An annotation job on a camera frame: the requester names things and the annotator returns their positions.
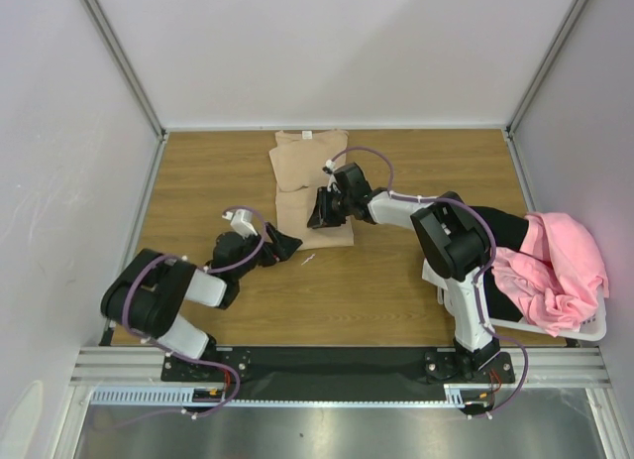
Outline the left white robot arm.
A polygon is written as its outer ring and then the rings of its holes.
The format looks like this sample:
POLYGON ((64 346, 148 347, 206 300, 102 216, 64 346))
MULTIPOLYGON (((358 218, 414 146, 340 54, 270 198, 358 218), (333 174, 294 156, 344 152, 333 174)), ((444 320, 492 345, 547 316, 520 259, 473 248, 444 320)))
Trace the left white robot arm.
POLYGON ((144 249, 108 287, 101 313, 141 338, 184 356, 183 368, 193 378, 209 379, 221 360, 217 342, 182 316, 183 303, 226 310, 239 295, 240 280, 246 274, 289 260, 301 246, 300 239, 266 223, 263 235, 245 228, 220 234, 212 259, 203 269, 144 249))

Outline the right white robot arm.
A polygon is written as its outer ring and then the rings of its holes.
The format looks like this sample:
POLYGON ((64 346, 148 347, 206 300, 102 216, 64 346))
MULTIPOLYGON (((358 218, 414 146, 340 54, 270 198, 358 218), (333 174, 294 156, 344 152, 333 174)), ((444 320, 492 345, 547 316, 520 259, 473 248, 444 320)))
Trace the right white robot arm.
POLYGON ((446 308, 455 320, 456 370, 467 381, 481 380, 500 351, 486 311, 483 285, 495 245, 481 216, 453 192, 421 197, 373 189, 356 163, 337 169, 329 161, 323 171, 329 181, 317 190, 307 227, 339 227, 353 217, 414 231, 426 272, 442 281, 449 296, 446 308))

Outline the beige t shirt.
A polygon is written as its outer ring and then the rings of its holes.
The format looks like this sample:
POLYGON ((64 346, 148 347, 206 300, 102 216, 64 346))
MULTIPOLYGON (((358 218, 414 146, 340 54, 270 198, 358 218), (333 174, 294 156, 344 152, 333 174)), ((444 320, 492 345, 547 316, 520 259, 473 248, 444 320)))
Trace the beige t shirt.
POLYGON ((324 164, 348 147, 348 133, 343 130, 278 131, 274 136, 276 147, 268 154, 276 182, 277 229, 300 239, 302 250, 353 246, 354 232, 350 224, 320 229, 307 227, 317 189, 328 183, 324 164))

